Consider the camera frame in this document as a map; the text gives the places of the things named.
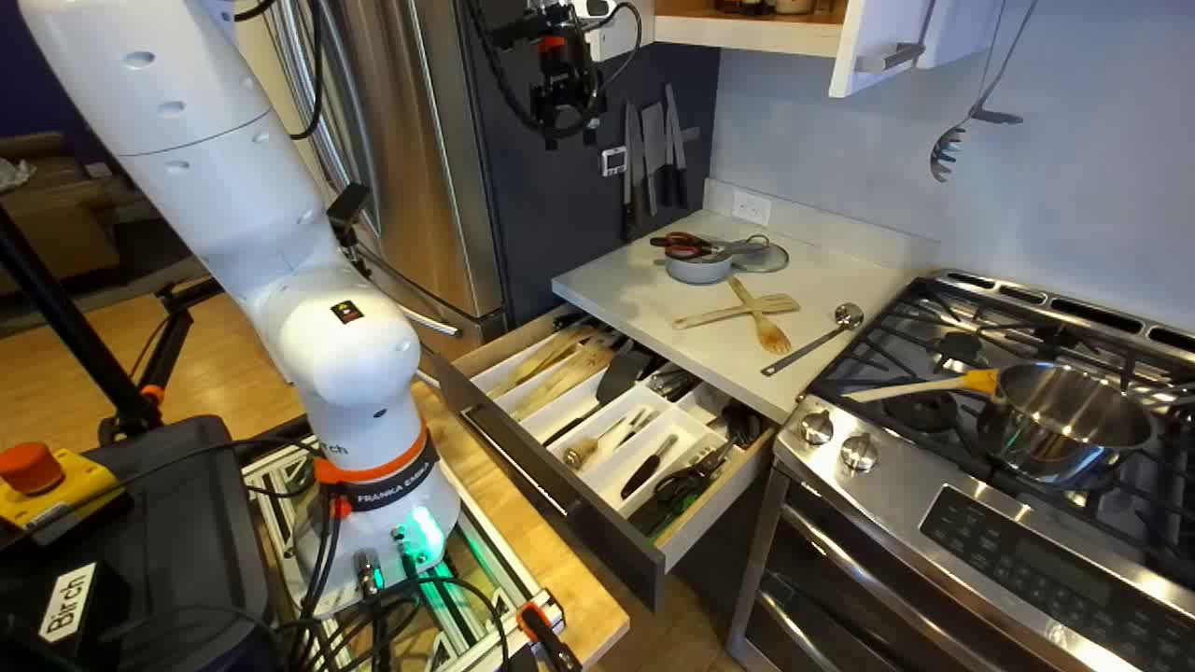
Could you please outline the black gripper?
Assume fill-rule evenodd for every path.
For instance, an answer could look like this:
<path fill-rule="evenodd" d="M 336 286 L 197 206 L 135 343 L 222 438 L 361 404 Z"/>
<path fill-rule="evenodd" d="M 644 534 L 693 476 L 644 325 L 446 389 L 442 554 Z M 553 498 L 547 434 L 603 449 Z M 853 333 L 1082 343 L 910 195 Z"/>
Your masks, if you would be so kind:
<path fill-rule="evenodd" d="M 540 77 L 532 87 L 525 128 L 556 145 L 585 133 L 606 113 L 606 73 L 589 53 L 589 35 L 616 18 L 614 0 L 532 0 L 525 12 L 497 30 L 497 43 L 534 43 Z"/>

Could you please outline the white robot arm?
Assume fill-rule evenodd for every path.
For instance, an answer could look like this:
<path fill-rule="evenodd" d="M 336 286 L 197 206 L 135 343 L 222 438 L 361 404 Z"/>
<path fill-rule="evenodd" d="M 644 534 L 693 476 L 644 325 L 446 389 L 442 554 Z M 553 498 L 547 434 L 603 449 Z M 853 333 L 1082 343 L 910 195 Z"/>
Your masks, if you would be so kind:
<path fill-rule="evenodd" d="M 215 0 L 15 0 L 90 130 L 249 317 L 321 442 L 336 504 L 294 554 L 370 588 L 446 558 L 452 485 L 411 394 L 422 343 L 340 250 L 298 149 Z"/>

